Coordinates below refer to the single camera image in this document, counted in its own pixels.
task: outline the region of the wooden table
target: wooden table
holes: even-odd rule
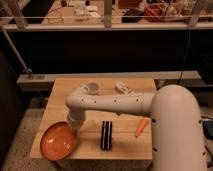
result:
[[[61,7],[60,1],[56,0],[51,6],[48,14],[45,16],[41,24],[103,24],[104,18],[104,1],[103,0],[91,0],[90,5],[97,6],[97,13],[100,17],[89,16],[88,19],[79,21],[76,20],[76,15],[74,13],[74,7]],[[112,23],[121,23],[121,18],[123,14],[129,9],[119,9],[118,0],[112,5]],[[149,23],[146,19],[141,19],[138,23]]]
[[[60,78],[56,79],[49,97],[46,110],[32,145],[30,157],[43,158],[40,153],[40,140],[45,130],[59,121],[66,121],[68,108],[67,96],[80,84],[96,82],[100,86],[100,95],[117,94],[114,86],[122,81],[135,92],[156,91],[153,79],[142,78]],[[69,159],[130,159],[151,160],[150,122],[143,133],[135,138],[134,133],[141,117],[116,115],[110,112],[87,111],[86,121],[78,133],[78,145]],[[101,126],[103,120],[113,121],[112,149],[100,149]]]

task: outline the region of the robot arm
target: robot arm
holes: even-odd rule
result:
[[[156,94],[92,96],[78,88],[66,100],[68,121],[78,130],[85,110],[143,115],[152,118],[154,171],[206,171],[200,110],[185,88],[165,86]]]

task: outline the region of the floor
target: floor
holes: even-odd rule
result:
[[[32,102],[23,115],[14,141],[5,159],[2,171],[137,171],[146,170],[149,161],[104,161],[104,160],[63,160],[58,163],[51,163],[45,159],[31,159],[30,149],[41,121],[44,108],[40,108],[37,102]],[[202,115],[213,117],[213,108],[201,107]],[[210,151],[213,152],[212,141],[206,140]]]

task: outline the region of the orange bowl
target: orange bowl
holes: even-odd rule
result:
[[[40,150],[46,159],[56,161],[68,156],[75,149],[76,144],[76,133],[70,130],[66,122],[58,122],[43,134]]]

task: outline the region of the carrot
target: carrot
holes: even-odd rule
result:
[[[145,126],[148,124],[148,122],[149,122],[149,119],[145,118],[145,117],[140,120],[140,123],[139,123],[139,125],[138,125],[138,127],[135,131],[135,137],[136,138],[140,135],[140,133],[143,131]]]

